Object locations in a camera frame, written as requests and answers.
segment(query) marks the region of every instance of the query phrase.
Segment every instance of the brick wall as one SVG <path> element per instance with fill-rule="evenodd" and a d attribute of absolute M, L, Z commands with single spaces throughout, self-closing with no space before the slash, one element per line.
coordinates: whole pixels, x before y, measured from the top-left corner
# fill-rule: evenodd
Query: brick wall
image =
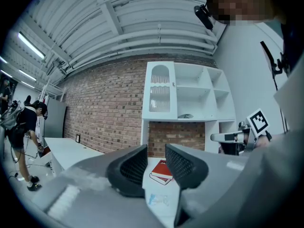
<path fill-rule="evenodd" d="M 204 123 L 149 123 L 149 156 L 165 157 L 165 144 L 205 150 Z"/>
<path fill-rule="evenodd" d="M 146 55 L 113 60 L 69 77 L 59 86 L 66 87 L 67 104 L 64 137 L 92 149 L 108 153 L 140 144 L 143 89 L 148 61 L 175 61 L 216 67 L 203 58 L 177 55 Z M 159 150 L 152 149 L 160 155 Z"/>

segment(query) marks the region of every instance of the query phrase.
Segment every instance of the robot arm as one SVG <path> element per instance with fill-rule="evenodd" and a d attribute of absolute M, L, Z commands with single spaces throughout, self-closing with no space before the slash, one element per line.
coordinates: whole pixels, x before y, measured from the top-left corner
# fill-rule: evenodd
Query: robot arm
<path fill-rule="evenodd" d="M 236 148 L 236 153 L 242 154 L 251 152 L 256 147 L 257 140 L 262 132 L 266 132 L 267 138 L 271 141 L 272 137 L 267 131 L 269 123 L 261 109 L 258 109 L 246 118 L 245 122 L 240 122 L 238 131 L 232 133 L 217 133 L 211 135 L 211 140 L 220 143 L 229 143 L 231 148 Z"/>

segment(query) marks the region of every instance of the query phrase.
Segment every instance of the book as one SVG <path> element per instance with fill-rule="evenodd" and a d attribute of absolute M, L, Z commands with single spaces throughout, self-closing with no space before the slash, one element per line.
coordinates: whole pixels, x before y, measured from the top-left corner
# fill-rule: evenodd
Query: book
<path fill-rule="evenodd" d="M 165 179 L 165 178 L 153 176 L 152 173 L 150 173 L 150 178 L 159 182 L 162 185 L 167 185 L 171 181 L 171 179 Z"/>
<path fill-rule="evenodd" d="M 166 161 L 161 160 L 152 170 L 151 174 L 155 177 L 165 178 L 165 179 L 172 179 L 173 176 L 166 164 Z"/>

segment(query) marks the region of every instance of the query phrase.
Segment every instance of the person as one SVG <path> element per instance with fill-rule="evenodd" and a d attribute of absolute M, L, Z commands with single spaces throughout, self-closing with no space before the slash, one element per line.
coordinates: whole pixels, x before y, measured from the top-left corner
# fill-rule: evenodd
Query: person
<path fill-rule="evenodd" d="M 289 72 L 296 66 L 304 51 L 304 30 L 297 8 L 301 0 L 207 0 L 212 17 L 225 24 L 246 20 L 266 22 L 278 20 L 284 40 L 284 56 Z"/>
<path fill-rule="evenodd" d="M 5 113 L 5 111 L 9 107 L 9 96 L 10 96 L 10 81 L 5 79 L 4 80 L 4 94 L 1 96 L 1 114 Z"/>
<path fill-rule="evenodd" d="M 37 191 L 41 188 L 41 185 L 37 184 L 39 178 L 31 176 L 27 169 L 23 138 L 25 133 L 29 131 L 34 144 L 39 151 L 43 151 L 43 147 L 37 141 L 35 129 L 37 117 L 44 116 L 47 110 L 47 105 L 39 101 L 36 101 L 30 106 L 26 106 L 17 118 L 17 125 L 8 132 L 9 142 L 18 160 L 20 173 L 25 179 L 29 191 Z"/>
<path fill-rule="evenodd" d="M 31 96 L 28 95 L 27 99 L 24 102 L 24 106 L 29 106 L 30 105 L 30 100 L 31 100 Z"/>

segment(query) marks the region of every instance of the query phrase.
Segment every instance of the black shorts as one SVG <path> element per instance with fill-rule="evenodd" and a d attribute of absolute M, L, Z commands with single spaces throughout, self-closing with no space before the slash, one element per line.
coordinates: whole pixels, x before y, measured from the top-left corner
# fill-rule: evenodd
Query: black shorts
<path fill-rule="evenodd" d="M 9 142 L 13 149 L 21 150 L 24 147 L 24 134 L 16 134 L 13 130 L 8 130 Z"/>

